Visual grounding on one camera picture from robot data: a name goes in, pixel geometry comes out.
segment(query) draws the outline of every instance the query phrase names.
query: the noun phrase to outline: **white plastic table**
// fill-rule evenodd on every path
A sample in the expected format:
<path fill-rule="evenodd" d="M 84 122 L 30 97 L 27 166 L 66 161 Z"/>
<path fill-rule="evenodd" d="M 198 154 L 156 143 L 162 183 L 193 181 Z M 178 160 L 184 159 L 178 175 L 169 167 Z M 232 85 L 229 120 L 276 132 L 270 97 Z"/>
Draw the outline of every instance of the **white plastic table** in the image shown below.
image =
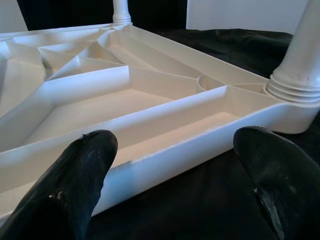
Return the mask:
<path fill-rule="evenodd" d="M 132 26 L 0 34 L 0 224 L 69 143 L 119 142 L 96 215 L 233 147 L 257 125 L 305 131 L 320 109 L 320 1 L 310 0 L 271 80 Z"/>

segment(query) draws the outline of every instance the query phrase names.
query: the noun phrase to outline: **dark fabric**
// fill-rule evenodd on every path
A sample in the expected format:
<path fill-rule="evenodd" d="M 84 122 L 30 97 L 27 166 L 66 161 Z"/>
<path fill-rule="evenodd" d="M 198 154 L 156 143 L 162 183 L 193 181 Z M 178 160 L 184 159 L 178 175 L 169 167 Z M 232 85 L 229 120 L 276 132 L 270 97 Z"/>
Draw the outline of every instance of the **dark fabric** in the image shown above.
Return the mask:
<path fill-rule="evenodd" d="M 157 34 L 269 78 L 286 54 L 292 35 L 244 29 L 175 30 Z"/>
<path fill-rule="evenodd" d="M 241 29 L 158 33 L 264 77 L 282 61 L 291 39 Z M 282 136 L 320 163 L 320 115 L 305 133 Z M 253 189 L 230 150 L 93 217 L 87 239 L 276 240 Z"/>
<path fill-rule="evenodd" d="M 29 31 L 112 23 L 112 0 L 17 0 Z M 134 25 L 152 30 L 186 27 L 187 0 L 128 0 Z"/>

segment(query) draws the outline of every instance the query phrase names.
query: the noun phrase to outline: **white table leg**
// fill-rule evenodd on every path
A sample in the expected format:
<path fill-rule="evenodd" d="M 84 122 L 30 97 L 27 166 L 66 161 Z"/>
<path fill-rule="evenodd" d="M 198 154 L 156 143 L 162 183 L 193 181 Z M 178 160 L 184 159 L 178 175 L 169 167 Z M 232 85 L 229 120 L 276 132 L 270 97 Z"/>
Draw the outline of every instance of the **white table leg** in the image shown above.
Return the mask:
<path fill-rule="evenodd" d="M 113 23 L 115 25 L 132 24 L 128 0 L 113 0 Z"/>
<path fill-rule="evenodd" d="M 266 91 L 306 107 L 320 101 L 320 0 L 309 0 L 283 62 Z"/>

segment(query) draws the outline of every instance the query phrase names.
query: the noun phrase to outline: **black backdrop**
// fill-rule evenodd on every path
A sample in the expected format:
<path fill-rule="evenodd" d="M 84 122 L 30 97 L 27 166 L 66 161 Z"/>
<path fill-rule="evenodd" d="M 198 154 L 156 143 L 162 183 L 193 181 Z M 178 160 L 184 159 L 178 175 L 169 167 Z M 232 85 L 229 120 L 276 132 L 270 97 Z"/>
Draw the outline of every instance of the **black backdrop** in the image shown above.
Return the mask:
<path fill-rule="evenodd" d="M 18 0 L 29 31 L 112 23 L 112 0 Z M 139 28 L 184 29 L 187 0 L 128 0 Z"/>

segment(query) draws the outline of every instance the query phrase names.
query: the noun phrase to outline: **white wall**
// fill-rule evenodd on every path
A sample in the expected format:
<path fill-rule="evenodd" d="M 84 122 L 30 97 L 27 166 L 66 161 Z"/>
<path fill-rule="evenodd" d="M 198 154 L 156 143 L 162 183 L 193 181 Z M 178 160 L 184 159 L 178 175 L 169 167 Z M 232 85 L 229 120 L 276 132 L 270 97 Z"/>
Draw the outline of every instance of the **white wall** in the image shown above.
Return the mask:
<path fill-rule="evenodd" d="M 188 0 L 187 29 L 252 29 L 294 34 L 308 0 Z"/>
<path fill-rule="evenodd" d="M 0 33 L 27 31 L 17 0 L 0 0 Z"/>

